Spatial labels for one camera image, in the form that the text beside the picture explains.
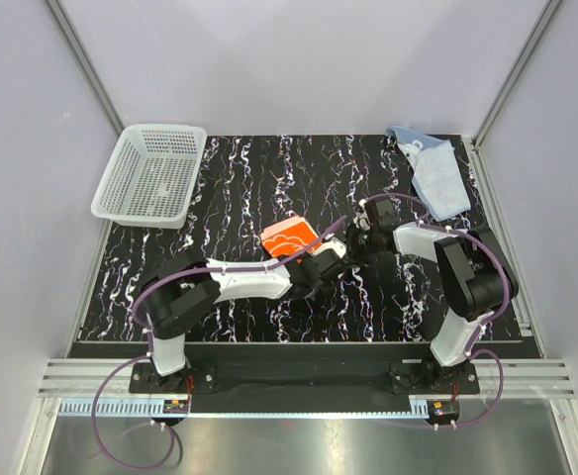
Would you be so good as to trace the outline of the orange white patterned towel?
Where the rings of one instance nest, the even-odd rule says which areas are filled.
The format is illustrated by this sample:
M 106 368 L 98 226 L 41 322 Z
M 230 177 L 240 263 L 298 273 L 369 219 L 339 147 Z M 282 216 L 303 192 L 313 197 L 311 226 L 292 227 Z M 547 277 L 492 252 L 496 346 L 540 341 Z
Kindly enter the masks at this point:
M 308 221 L 300 216 L 275 223 L 260 234 L 264 250 L 274 258 L 292 255 L 310 245 L 317 237 Z

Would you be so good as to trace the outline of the light blue towel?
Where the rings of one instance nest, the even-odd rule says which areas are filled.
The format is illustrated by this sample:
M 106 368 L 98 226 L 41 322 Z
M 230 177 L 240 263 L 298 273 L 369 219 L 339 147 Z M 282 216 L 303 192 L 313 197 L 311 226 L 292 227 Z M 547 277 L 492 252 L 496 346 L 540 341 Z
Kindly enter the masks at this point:
M 471 210 L 450 141 L 397 125 L 387 128 L 385 136 L 395 141 L 408 160 L 413 187 L 436 221 Z

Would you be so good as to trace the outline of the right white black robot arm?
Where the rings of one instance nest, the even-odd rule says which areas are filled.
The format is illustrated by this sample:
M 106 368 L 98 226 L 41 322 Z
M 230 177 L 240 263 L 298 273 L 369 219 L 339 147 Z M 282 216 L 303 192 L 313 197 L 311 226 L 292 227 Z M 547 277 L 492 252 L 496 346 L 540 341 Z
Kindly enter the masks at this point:
M 354 224 L 345 240 L 349 255 L 359 264 L 381 251 L 437 264 L 447 313 L 412 381 L 434 392 L 455 383 L 483 331 L 519 292 L 513 270 L 486 227 L 465 231 L 421 221 L 386 229 Z

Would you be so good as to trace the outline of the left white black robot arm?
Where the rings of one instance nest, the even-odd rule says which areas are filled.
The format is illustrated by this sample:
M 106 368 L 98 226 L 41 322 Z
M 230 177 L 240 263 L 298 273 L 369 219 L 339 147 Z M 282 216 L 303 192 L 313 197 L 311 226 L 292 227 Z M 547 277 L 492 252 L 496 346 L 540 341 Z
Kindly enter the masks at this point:
M 313 297 L 341 279 L 350 259 L 326 248 L 260 262 L 225 262 L 183 253 L 156 269 L 132 306 L 134 319 L 150 333 L 151 380 L 166 392 L 185 382 L 186 334 L 225 301 L 294 301 Z

